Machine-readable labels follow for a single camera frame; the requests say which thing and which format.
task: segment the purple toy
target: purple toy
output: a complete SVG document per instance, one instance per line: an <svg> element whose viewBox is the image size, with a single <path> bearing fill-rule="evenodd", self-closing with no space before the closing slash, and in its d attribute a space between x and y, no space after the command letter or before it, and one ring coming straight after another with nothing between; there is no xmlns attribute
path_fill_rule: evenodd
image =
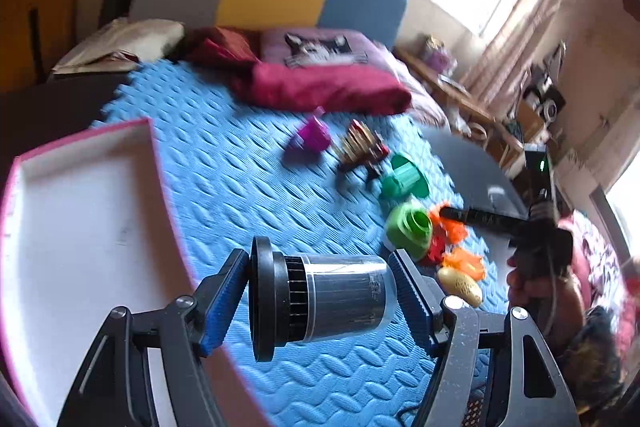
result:
<svg viewBox="0 0 640 427"><path fill-rule="evenodd" d="M302 147L313 152L322 152L331 145L331 133L325 123L318 120L324 115L322 107L316 108L307 118L306 123L298 129L298 136L302 140Z"/></svg>

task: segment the orange plastic toy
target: orange plastic toy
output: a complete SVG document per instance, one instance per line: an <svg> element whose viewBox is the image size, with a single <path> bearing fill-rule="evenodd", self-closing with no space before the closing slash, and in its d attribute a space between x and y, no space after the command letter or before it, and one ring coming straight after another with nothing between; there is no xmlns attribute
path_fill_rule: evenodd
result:
<svg viewBox="0 0 640 427"><path fill-rule="evenodd" d="M440 209L443 206L449 206L449 201L441 201L440 203L433 205L428 212L429 219L431 219L431 224L434 227L437 227L438 225L443 227L445 232L447 232L447 239L450 244L457 245L466 238L468 233L465 225L462 223L440 217Z"/></svg>
<svg viewBox="0 0 640 427"><path fill-rule="evenodd" d="M466 251L464 248L455 247L444 256L442 265L464 272L474 281L482 280L485 276L482 257Z"/></svg>

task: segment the blue foam mat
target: blue foam mat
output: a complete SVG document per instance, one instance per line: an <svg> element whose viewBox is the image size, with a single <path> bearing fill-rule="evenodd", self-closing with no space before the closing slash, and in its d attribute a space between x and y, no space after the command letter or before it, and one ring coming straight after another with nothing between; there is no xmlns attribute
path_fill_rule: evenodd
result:
<svg viewBox="0 0 640 427"><path fill-rule="evenodd" d="M130 86L103 108L105 122L149 116L154 120L162 168L198 280L217 272L233 248L245 250L267 235L284 253L367 253L382 248L388 208L365 173L337 176L331 152L319 160L286 152L302 115L236 103L216 73L160 60L130 74ZM344 133L354 115L324 121ZM430 181L425 204L448 199L462 205L440 160L405 116L360 118L390 149L411 155ZM485 252L470 230L463 246ZM496 269L485 263L482 308L505 312ZM277 426L394 426L396 412L420 402L434 361L415 346L400 310L385 331L276 349L273 362L255 363L245 291L224 345ZM488 357L476 362L473 390L481 393Z"/></svg>

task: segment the green toy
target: green toy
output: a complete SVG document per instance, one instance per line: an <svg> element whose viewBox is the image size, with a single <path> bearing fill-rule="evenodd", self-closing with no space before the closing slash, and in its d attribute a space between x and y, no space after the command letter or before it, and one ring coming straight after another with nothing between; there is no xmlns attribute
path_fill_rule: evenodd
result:
<svg viewBox="0 0 640 427"><path fill-rule="evenodd" d="M431 229L431 219L420 203L402 203L386 220L384 243L389 250L404 248L414 261L420 261L429 250Z"/></svg>
<svg viewBox="0 0 640 427"><path fill-rule="evenodd" d="M409 156L394 154L391 168L393 172L382 178L380 197L390 200L403 198L407 194L413 194L416 198L429 196L427 178Z"/></svg>

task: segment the folded red cloth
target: folded red cloth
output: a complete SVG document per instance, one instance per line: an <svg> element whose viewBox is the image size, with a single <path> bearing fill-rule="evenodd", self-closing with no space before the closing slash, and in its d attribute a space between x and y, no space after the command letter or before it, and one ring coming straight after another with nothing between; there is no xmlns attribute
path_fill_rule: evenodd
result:
<svg viewBox="0 0 640 427"><path fill-rule="evenodd" d="M232 89L243 102L276 110L398 114L411 93L392 74L372 66L288 68L257 62L253 78L237 79Z"/></svg>

